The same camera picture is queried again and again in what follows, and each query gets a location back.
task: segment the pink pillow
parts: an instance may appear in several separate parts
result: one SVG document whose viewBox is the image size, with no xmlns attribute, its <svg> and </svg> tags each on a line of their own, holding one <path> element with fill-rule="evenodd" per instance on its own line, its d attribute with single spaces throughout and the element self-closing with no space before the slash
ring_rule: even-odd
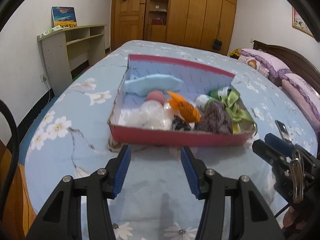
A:
<svg viewBox="0 0 320 240">
<path fill-rule="evenodd" d="M 238 60 L 241 61 L 242 63 L 249 65 L 250 67 L 257 70 L 264 77 L 268 78 L 269 70 L 265 67 L 265 65 L 263 63 L 256 60 L 254 57 L 246 57 L 246 56 L 241 55 Z"/>
<path fill-rule="evenodd" d="M 320 121 L 320 99 L 318 97 L 319 94 L 314 90 L 314 88 L 297 74 L 285 74 L 283 79 L 287 80 L 300 92 L 305 101 L 310 105 L 314 116 L 318 119 L 318 121 Z"/>
<path fill-rule="evenodd" d="M 287 80 L 282 80 L 282 90 L 286 95 L 289 95 L 289 98 L 295 102 L 301 112 L 304 114 L 306 119 L 311 124 L 312 128 L 317 132 L 320 131 L 320 121 L 315 117 L 311 106 L 306 102 L 304 97 L 300 94 L 298 89 L 290 84 Z"/>
<path fill-rule="evenodd" d="M 254 57 L 265 65 L 275 78 L 281 77 L 283 74 L 292 73 L 290 68 L 280 59 L 268 53 L 255 49 L 240 49 L 239 53 L 246 57 Z"/>
</svg>

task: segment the light blue plush fish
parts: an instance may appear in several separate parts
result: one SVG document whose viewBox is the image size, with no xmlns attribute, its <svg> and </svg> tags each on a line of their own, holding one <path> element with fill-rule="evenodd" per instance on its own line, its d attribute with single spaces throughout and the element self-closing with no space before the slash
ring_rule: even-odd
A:
<svg viewBox="0 0 320 240">
<path fill-rule="evenodd" d="M 183 86 L 183 81 L 171 75 L 153 74 L 141 78 L 131 77 L 124 82 L 124 91 L 137 94 L 140 97 L 147 96 L 153 90 L 177 92 Z"/>
</svg>

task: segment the framed picture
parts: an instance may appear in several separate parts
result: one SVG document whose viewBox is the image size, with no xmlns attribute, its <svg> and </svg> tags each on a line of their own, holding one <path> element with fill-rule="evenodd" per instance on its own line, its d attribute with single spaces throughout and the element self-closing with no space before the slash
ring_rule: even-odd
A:
<svg viewBox="0 0 320 240">
<path fill-rule="evenodd" d="M 77 25 L 74 7 L 52 7 L 54 26 L 75 27 Z"/>
<path fill-rule="evenodd" d="M 301 18 L 301 16 L 293 7 L 292 7 L 292 27 L 313 37 L 308 26 L 306 25 L 304 20 Z"/>
</svg>

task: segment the bed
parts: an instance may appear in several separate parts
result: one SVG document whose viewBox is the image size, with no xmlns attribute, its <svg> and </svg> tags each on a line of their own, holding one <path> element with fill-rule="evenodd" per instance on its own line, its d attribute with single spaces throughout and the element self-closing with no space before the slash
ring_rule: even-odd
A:
<svg viewBox="0 0 320 240">
<path fill-rule="evenodd" d="M 253 42 L 253 49 L 261 49 L 282 60 L 293 73 L 301 76 L 320 94 L 320 72 L 301 54 L 285 47 L 267 45 L 260 41 Z"/>
<path fill-rule="evenodd" d="M 306 118 L 278 87 L 236 59 L 150 41 L 129 41 L 110 53 L 67 88 L 46 114 L 25 160 L 28 192 L 35 212 L 39 212 L 63 176 L 88 176 L 116 156 L 108 150 L 111 134 L 107 121 L 126 71 L 128 54 L 200 62 L 236 75 L 232 85 L 240 92 L 243 103 L 257 123 L 257 136 L 241 147 L 191 150 L 208 168 L 223 176 L 238 179 L 248 175 L 267 203 L 272 203 L 272 211 L 278 212 L 286 203 L 279 195 L 275 196 L 271 166 L 253 153 L 252 143 L 270 132 L 280 137 L 275 125 L 275 120 L 280 120 L 292 133 L 293 142 L 315 155 L 316 135 Z M 132 160 L 122 192 L 109 202 L 117 238 L 194 239 L 204 202 L 197 201 L 190 192 L 179 157 L 179 149 L 173 147 L 132 146 Z M 83 197 L 82 233 L 83 239 L 88 239 L 85 207 Z M 222 239 L 228 239 L 229 199 L 225 210 Z"/>
</svg>

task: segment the cardboard tray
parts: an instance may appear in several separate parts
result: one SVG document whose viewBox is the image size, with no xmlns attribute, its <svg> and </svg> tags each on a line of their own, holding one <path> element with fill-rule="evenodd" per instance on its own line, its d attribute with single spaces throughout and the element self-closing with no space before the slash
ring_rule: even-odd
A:
<svg viewBox="0 0 320 240">
<path fill-rule="evenodd" d="M 145 97 L 125 94 L 123 90 L 124 81 L 128 80 L 131 74 L 143 77 L 156 73 L 172 75 L 182 79 L 184 85 L 178 93 L 189 102 L 195 102 L 198 95 L 207 94 L 213 89 L 231 86 L 235 76 L 225 70 L 188 60 L 130 54 L 128 56 L 128 68 L 119 86 L 114 107 L 108 120 L 115 141 L 172 147 L 184 145 L 190 147 L 240 146 L 255 132 L 252 123 L 248 121 L 241 122 L 241 130 L 245 132 L 232 135 L 195 131 L 146 130 L 124 126 L 125 116 L 130 114 L 132 109 L 139 108 L 145 101 Z M 237 103 L 245 109 L 241 99 Z"/>
</svg>

